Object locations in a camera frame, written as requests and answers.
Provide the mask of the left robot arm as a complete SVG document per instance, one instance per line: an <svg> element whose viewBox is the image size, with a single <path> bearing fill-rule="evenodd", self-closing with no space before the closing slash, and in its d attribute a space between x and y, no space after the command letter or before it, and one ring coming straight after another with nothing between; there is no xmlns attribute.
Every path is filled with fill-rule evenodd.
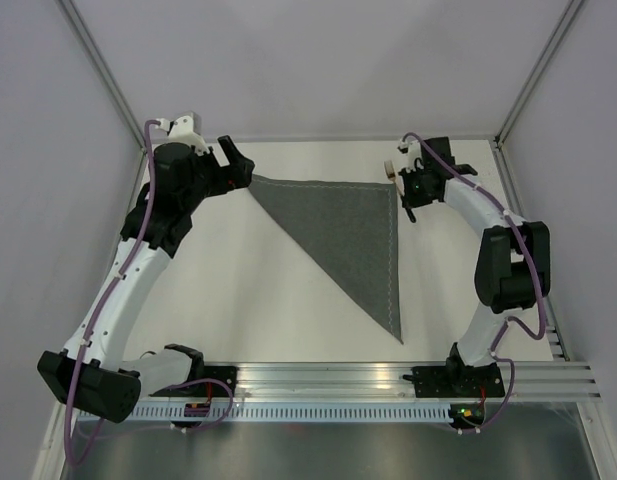
<svg viewBox="0 0 617 480"><path fill-rule="evenodd" d="M37 370L64 405L113 423L137 402L174 386L194 396L206 384L202 352L179 344L134 361L124 360L130 333L156 280L192 228L207 198L246 188L255 164L229 136L218 144L228 162L183 141L154 151L154 171L127 215L116 257L87 317L58 352L42 353Z"/></svg>

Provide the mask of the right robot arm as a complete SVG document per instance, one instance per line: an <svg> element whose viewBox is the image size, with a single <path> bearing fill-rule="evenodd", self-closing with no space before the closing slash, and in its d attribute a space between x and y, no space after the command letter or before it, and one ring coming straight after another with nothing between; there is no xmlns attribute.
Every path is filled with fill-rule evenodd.
<svg viewBox="0 0 617 480"><path fill-rule="evenodd" d="M413 165L398 175L401 203L409 220L417 208L443 203L456 211L480 239L474 272L479 300L464 335L441 366L415 367L406 375L419 398L502 398L496 350L510 324L532 339L545 336L544 298L551 288L550 231L511 212L481 184L477 171L456 162L446 137L421 139L413 132L398 150Z"/></svg>

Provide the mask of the grey cloth napkin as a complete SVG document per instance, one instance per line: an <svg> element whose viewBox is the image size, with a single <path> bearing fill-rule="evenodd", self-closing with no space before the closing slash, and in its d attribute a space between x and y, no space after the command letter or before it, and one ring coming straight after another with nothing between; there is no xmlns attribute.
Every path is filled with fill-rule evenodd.
<svg viewBox="0 0 617 480"><path fill-rule="evenodd" d="M357 306L403 341L393 187L255 175L249 191Z"/></svg>

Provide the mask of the gold fork black handle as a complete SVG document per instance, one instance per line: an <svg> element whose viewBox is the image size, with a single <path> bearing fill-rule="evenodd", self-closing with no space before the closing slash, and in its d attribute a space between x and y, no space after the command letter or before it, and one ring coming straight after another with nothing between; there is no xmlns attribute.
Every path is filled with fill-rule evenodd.
<svg viewBox="0 0 617 480"><path fill-rule="evenodd" d="M384 171L386 174L387 179L394 185L397 195L401 201L401 206L404 209L404 211L406 212L406 215L409 219L409 221L413 224L415 224L417 222L416 217L413 213L412 208L408 205L408 203L406 202L406 198L405 198L405 194L402 190L402 188L400 187L399 183L398 183L398 179L397 179L397 172L395 170L394 164L391 160L386 160L384 162Z"/></svg>

